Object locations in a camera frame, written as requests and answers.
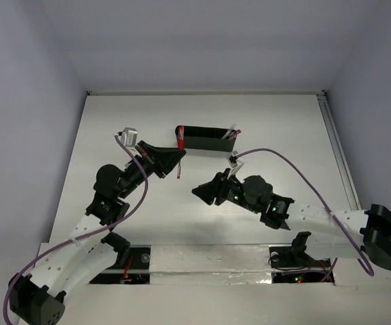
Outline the red gel pen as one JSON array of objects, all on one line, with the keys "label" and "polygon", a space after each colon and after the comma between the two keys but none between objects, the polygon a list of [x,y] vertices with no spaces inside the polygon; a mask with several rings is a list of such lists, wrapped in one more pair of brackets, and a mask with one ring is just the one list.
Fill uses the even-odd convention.
[{"label": "red gel pen", "polygon": [[[177,138],[177,144],[178,148],[180,150],[184,150],[184,132],[185,127],[181,125],[178,129],[178,138]],[[177,179],[181,178],[181,160],[179,160],[178,167],[177,167]]]}]

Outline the white marker red cap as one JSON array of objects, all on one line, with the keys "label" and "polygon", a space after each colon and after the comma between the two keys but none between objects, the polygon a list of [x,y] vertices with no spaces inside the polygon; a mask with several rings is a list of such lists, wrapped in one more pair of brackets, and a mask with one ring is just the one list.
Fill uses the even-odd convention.
[{"label": "white marker red cap", "polygon": [[225,132],[225,134],[222,136],[221,139],[226,139],[229,134],[234,130],[234,128],[236,127],[236,124],[232,124],[228,129],[227,131]]}]

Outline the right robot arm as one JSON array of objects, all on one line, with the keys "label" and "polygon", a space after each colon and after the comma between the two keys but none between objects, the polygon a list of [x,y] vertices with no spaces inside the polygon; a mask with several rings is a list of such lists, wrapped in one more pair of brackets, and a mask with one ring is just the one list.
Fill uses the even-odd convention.
[{"label": "right robot arm", "polygon": [[275,194],[259,175],[240,181],[230,169],[194,188],[192,194],[208,205],[229,201],[256,213],[274,230],[296,231],[290,257],[297,265],[313,259],[367,257],[374,265],[391,271],[391,211],[373,204],[368,210],[329,212]]}]

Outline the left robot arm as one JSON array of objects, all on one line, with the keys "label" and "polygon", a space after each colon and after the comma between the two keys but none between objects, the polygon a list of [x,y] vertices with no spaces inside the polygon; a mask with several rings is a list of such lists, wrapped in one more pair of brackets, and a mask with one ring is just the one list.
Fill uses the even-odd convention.
[{"label": "left robot arm", "polygon": [[88,284],[102,270],[122,267],[129,259],[131,244],[114,232],[114,228],[133,215],[144,199],[131,208],[124,199],[155,174],[165,178],[185,156],[180,148],[159,148],[144,141],[132,153],[114,136],[129,155],[125,169],[115,165],[99,168],[94,197],[68,239],[37,256],[8,284],[3,300],[3,319],[9,324],[13,312],[27,324],[57,324],[66,309],[70,294]]}]

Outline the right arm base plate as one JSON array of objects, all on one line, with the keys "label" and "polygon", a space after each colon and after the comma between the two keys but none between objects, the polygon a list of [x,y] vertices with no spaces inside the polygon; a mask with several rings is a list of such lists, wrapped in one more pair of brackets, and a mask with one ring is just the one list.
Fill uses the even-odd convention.
[{"label": "right arm base plate", "polygon": [[294,252],[290,246],[272,246],[268,264],[273,284],[334,283],[331,260],[316,260],[305,253]]}]

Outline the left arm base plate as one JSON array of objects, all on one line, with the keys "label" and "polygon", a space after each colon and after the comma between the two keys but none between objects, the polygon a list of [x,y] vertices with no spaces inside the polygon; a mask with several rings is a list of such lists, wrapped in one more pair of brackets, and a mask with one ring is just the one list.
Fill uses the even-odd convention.
[{"label": "left arm base plate", "polygon": [[124,266],[117,264],[102,271],[89,284],[149,284],[151,246],[132,246]]}]

